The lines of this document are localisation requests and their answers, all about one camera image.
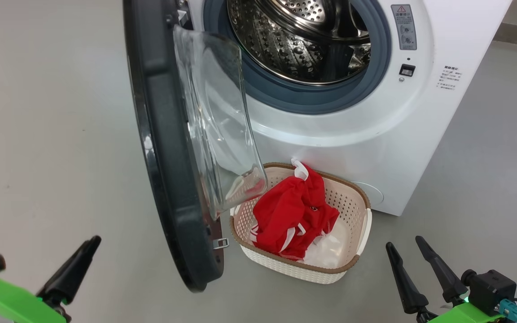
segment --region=front-loading washing machine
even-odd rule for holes
[[[167,241],[221,276],[216,214],[299,159],[401,215],[511,0],[124,0],[131,83]]]

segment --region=red clothing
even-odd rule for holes
[[[339,215],[337,209],[326,204],[322,176],[304,166],[308,170],[306,180],[285,178],[253,209],[258,223],[254,245],[291,260],[303,259],[314,238],[330,233]]]

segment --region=beige plastic basket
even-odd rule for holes
[[[269,163],[264,167],[267,172],[268,189],[294,175],[294,167],[289,164]],[[241,245],[242,251],[254,262],[298,279],[318,284],[332,284],[342,278],[363,253],[370,233],[372,212],[368,197],[361,188],[335,176],[318,173],[324,178],[326,202],[340,211],[339,218],[347,225],[350,233],[345,260],[338,268],[320,268],[293,262],[255,247],[250,241],[250,227],[255,221],[253,208],[259,198],[232,209],[230,230]]]

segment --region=gray sticker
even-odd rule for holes
[[[398,29],[398,43],[403,51],[416,50],[416,29],[410,4],[393,4],[390,6],[394,14],[396,29]]]

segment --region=washing machine door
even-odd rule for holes
[[[125,39],[145,162],[171,255],[187,287],[224,267],[219,215],[265,190],[228,39],[178,25],[175,0],[123,0]]]

